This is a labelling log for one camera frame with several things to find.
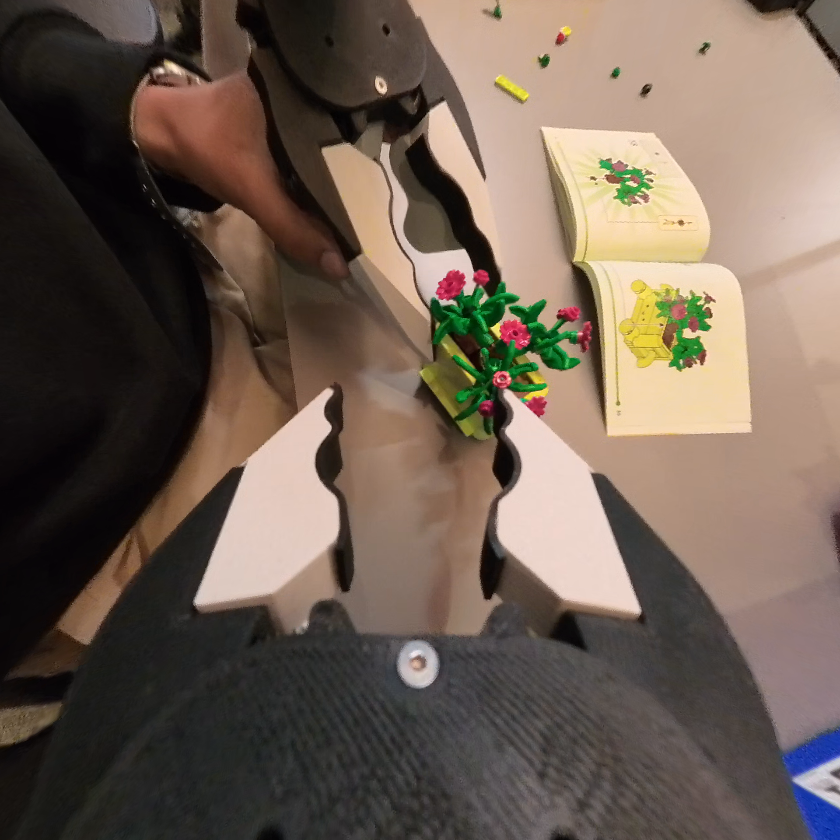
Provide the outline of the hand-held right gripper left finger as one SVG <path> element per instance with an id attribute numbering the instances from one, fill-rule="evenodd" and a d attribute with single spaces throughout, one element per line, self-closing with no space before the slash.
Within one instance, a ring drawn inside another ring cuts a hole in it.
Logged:
<path id="1" fill-rule="evenodd" d="M 246 459 L 193 599 L 198 613 L 262 607 L 291 634 L 318 602 L 350 589 L 342 431 L 343 391 L 332 384 Z"/>

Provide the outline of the open instruction booklet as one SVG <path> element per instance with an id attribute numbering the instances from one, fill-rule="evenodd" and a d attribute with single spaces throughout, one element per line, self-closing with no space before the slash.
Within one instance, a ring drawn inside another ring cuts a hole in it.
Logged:
<path id="1" fill-rule="evenodd" d="M 588 279 L 608 436 L 751 431 L 742 289 L 705 262 L 698 190 L 654 133 L 542 127 L 571 264 Z"/>

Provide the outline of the blue plastic bin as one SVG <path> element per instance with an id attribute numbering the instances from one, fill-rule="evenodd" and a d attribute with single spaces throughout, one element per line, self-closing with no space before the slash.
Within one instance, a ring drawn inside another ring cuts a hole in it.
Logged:
<path id="1" fill-rule="evenodd" d="M 839 838 L 839 729 L 784 755 L 794 798 L 813 839 Z"/>

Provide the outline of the person's left forearm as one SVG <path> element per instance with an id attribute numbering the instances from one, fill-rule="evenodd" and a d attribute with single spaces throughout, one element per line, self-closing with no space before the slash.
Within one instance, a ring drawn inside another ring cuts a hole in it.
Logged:
<path id="1" fill-rule="evenodd" d="M 132 102 L 161 42 L 111 39 L 55 2 L 2 2 L 2 104 L 49 158 L 133 153 Z"/>

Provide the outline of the scattered small toy bricks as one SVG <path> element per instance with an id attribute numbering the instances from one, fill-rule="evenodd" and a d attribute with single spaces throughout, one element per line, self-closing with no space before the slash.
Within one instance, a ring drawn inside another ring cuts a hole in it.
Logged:
<path id="1" fill-rule="evenodd" d="M 536 78 L 553 93 L 590 92 L 590 80 L 622 84 L 646 99 L 663 84 L 683 85 L 714 41 L 683 35 L 677 12 L 693 2 L 488 2 L 495 22 L 486 54 L 533 94 Z"/>

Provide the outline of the person's left hand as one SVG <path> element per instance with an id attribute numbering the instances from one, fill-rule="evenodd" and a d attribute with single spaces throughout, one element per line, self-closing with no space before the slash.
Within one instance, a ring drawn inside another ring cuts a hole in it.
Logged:
<path id="1" fill-rule="evenodd" d="M 145 160 L 250 217 L 283 256 L 330 279 L 350 275 L 326 227 L 288 195 L 247 71 L 201 85 L 144 87 L 133 136 Z"/>

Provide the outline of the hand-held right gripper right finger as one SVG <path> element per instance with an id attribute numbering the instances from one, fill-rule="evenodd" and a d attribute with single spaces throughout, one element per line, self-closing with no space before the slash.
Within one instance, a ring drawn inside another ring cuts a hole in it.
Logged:
<path id="1" fill-rule="evenodd" d="M 479 580 L 550 636 L 566 614 L 636 623 L 642 606 L 582 457 L 515 395 L 496 402 L 490 503 Z"/>

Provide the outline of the yellow brick flower planter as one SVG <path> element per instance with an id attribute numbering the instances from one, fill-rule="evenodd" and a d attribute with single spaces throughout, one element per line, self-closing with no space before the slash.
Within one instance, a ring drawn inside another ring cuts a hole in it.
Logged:
<path id="1" fill-rule="evenodd" d="M 522 306 L 519 297 L 477 270 L 468 280 L 452 269 L 430 301 L 434 360 L 421 370 L 423 382 L 458 429 L 468 437 L 491 438 L 497 400 L 519 399 L 538 417 L 548 407 L 542 368 L 570 371 L 592 345 L 592 324 L 577 307 L 557 311 L 554 323 L 541 316 L 547 302 Z"/>

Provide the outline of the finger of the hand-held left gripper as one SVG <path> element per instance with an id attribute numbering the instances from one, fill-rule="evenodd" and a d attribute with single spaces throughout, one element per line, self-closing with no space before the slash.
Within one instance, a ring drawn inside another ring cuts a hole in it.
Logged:
<path id="1" fill-rule="evenodd" d="M 502 280 L 499 237 L 476 132 L 461 100 L 431 104 L 413 132 L 406 160 L 420 186 L 440 206 L 455 242 L 488 288 Z"/>
<path id="2" fill-rule="evenodd" d="M 360 243 L 360 253 L 350 259 L 353 280 L 421 361 L 432 361 L 431 314 L 417 288 L 413 263 L 397 239 L 385 168 L 347 143 L 322 154 Z"/>

